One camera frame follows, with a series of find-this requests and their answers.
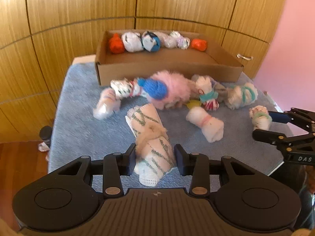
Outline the white green-band spotted sock bundle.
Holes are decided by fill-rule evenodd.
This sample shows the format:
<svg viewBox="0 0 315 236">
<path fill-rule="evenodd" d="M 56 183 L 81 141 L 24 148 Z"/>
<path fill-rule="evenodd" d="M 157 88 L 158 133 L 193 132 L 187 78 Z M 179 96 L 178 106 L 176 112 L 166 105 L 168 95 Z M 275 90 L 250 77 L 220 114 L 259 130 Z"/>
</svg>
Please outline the white green-band spotted sock bundle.
<svg viewBox="0 0 315 236">
<path fill-rule="evenodd" d="M 249 117 L 255 129 L 268 131 L 272 122 L 268 109 L 262 105 L 257 105 L 249 109 Z"/>
</svg>

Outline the dark bottle on floor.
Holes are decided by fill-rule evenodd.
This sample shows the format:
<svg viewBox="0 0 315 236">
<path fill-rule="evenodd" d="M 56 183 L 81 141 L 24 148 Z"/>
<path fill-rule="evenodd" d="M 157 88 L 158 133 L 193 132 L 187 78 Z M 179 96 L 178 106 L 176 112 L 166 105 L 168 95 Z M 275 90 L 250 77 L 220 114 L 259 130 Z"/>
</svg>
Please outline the dark bottle on floor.
<svg viewBox="0 0 315 236">
<path fill-rule="evenodd" d="M 50 150 L 52 131 L 52 127 L 50 126 L 44 126 L 41 128 L 39 137 L 41 138 L 42 142 L 38 145 L 39 151 L 46 152 Z"/>
</svg>

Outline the grey purple sock bundle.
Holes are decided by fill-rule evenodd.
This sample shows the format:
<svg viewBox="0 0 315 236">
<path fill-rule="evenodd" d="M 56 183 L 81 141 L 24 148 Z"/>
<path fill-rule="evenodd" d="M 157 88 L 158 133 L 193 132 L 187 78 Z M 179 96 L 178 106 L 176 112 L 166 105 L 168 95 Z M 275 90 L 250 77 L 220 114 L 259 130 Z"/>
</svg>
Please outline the grey purple sock bundle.
<svg viewBox="0 0 315 236">
<path fill-rule="evenodd" d="M 214 91 L 218 93 L 217 101 L 223 102 L 227 98 L 227 89 L 221 83 L 214 83 Z"/>
</svg>

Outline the white teal red sock bundle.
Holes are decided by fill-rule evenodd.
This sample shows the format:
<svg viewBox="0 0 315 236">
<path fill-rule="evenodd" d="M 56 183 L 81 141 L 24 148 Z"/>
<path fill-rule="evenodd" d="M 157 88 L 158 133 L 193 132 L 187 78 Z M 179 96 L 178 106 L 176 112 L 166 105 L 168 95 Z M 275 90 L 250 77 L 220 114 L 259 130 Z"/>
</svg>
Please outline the white teal red sock bundle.
<svg viewBox="0 0 315 236">
<path fill-rule="evenodd" d="M 215 111 L 219 108 L 218 93 L 214 89 L 215 81 L 210 76 L 193 75 L 191 81 L 194 89 L 190 100 L 186 103 L 188 109 L 203 107 L 205 110 Z"/>
</svg>

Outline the white leaf-print sock bundle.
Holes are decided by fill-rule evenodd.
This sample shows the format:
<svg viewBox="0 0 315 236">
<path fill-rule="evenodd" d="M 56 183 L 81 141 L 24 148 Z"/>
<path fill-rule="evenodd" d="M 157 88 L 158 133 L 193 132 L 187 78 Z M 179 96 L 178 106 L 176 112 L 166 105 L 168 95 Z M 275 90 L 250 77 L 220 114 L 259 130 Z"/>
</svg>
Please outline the white leaf-print sock bundle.
<svg viewBox="0 0 315 236">
<path fill-rule="evenodd" d="M 133 80 L 111 80 L 110 87 L 114 90 L 117 99 L 142 96 L 143 89 L 138 85 L 138 78 Z"/>
</svg>

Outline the white pink-band sock bundle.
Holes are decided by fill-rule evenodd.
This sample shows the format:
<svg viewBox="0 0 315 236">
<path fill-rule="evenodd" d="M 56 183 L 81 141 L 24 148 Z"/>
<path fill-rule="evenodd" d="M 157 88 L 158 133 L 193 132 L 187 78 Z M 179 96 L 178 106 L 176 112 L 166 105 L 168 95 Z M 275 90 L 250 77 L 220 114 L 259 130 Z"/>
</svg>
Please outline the white pink-band sock bundle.
<svg viewBox="0 0 315 236">
<path fill-rule="evenodd" d="M 220 141 L 224 135 L 224 122 L 205 111 L 202 107 L 193 107 L 186 120 L 199 127 L 209 143 Z"/>
</svg>

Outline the white zigzag sock bundle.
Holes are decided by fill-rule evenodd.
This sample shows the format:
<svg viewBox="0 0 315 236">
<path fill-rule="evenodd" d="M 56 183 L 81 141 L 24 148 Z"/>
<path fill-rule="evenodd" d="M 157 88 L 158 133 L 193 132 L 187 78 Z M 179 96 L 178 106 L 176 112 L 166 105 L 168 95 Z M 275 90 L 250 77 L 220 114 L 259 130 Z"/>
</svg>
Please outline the white zigzag sock bundle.
<svg viewBox="0 0 315 236">
<path fill-rule="evenodd" d="M 136 138 L 134 172 L 142 185 L 155 187 L 177 166 L 167 129 L 151 103 L 129 109 L 125 120 Z"/>
</svg>

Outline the pale translucent sock bundle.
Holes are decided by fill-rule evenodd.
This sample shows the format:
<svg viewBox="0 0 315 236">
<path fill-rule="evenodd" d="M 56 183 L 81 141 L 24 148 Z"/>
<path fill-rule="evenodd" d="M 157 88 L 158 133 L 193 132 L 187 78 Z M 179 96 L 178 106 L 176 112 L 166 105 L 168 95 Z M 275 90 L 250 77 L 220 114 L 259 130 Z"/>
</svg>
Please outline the pale translucent sock bundle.
<svg viewBox="0 0 315 236">
<path fill-rule="evenodd" d="M 174 49 L 177 47 L 177 41 L 174 37 L 160 31 L 155 31 L 154 34 L 159 38 L 161 47 Z"/>
</svg>

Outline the white grey sock bundle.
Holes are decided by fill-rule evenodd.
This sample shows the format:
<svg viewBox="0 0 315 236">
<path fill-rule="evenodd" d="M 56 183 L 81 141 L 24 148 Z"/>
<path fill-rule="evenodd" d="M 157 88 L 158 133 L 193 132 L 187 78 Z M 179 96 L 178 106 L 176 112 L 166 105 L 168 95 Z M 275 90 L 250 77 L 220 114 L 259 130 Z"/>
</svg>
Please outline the white grey sock bundle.
<svg viewBox="0 0 315 236">
<path fill-rule="evenodd" d="M 144 50 L 141 34 L 138 32 L 125 32 L 124 34 L 122 34 L 121 39 L 123 41 L 124 48 L 130 53 L 140 52 Z"/>
</svg>

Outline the white lilac sock bundle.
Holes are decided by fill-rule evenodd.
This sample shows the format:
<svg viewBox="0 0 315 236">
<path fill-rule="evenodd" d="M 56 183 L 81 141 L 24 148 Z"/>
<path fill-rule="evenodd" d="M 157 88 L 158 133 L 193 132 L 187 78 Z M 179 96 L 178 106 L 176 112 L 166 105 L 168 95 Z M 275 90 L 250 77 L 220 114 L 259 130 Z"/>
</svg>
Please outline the white lilac sock bundle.
<svg viewBox="0 0 315 236">
<path fill-rule="evenodd" d="M 176 40 L 177 47 L 183 50 L 186 50 L 190 46 L 190 39 L 188 37 L 182 36 L 178 31 L 172 31 L 170 37 L 173 37 Z"/>
</svg>

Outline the orange sock bundle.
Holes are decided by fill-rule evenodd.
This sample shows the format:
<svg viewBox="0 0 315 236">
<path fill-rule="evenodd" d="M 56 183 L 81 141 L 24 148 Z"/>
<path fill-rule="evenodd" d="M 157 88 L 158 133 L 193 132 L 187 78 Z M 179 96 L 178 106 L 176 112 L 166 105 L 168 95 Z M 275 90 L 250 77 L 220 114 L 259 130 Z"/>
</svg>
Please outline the orange sock bundle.
<svg viewBox="0 0 315 236">
<path fill-rule="evenodd" d="M 198 51 L 204 52 L 208 47 L 208 42 L 199 38 L 195 38 L 191 41 L 191 47 Z"/>
<path fill-rule="evenodd" d="M 118 33 L 114 33 L 108 41 L 108 47 L 112 54 L 121 54 L 125 52 L 123 41 Z"/>
</svg>

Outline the blue grey sock bundle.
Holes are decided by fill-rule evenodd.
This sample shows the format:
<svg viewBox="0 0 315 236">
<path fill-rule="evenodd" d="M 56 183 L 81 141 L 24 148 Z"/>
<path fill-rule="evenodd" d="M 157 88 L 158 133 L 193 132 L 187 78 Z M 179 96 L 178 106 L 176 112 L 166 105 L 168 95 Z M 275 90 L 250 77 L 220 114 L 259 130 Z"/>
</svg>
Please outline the blue grey sock bundle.
<svg viewBox="0 0 315 236">
<path fill-rule="evenodd" d="M 157 52 L 161 47 L 161 42 L 156 34 L 146 31 L 142 34 L 142 45 L 148 52 Z"/>
</svg>

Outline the white teal fluffy sock bundle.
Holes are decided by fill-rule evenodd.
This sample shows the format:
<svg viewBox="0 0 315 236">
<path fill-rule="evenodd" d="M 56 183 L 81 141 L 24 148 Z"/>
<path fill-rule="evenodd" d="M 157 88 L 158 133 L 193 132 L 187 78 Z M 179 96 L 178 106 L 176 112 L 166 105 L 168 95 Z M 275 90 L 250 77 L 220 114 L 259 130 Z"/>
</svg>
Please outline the white teal fluffy sock bundle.
<svg viewBox="0 0 315 236">
<path fill-rule="evenodd" d="M 235 110 L 251 105 L 257 98 L 258 90 L 254 84 L 247 82 L 244 85 L 227 88 L 227 97 L 224 103 L 229 109 Z"/>
</svg>

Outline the pale pink white sock bundle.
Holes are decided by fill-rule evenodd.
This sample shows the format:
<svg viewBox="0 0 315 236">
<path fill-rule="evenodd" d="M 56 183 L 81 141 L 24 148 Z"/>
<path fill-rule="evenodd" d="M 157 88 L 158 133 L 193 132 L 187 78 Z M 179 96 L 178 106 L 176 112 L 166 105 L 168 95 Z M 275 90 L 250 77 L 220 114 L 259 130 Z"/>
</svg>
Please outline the pale pink white sock bundle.
<svg viewBox="0 0 315 236">
<path fill-rule="evenodd" d="M 104 89 L 100 94 L 100 99 L 93 110 L 94 118 L 97 120 L 107 119 L 120 110 L 121 100 L 116 97 L 112 88 Z"/>
</svg>

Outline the pink fluffy blue sock bundle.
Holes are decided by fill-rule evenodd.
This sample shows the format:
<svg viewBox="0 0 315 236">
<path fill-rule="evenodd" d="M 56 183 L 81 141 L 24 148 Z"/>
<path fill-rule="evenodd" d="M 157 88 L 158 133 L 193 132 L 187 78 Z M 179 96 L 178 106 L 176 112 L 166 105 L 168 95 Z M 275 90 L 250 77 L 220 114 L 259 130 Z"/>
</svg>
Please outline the pink fluffy blue sock bundle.
<svg viewBox="0 0 315 236">
<path fill-rule="evenodd" d="M 159 110 L 181 107 L 190 99 L 199 97 L 194 81 L 167 70 L 158 71 L 149 78 L 138 78 L 137 84 L 145 92 L 148 102 Z"/>
</svg>

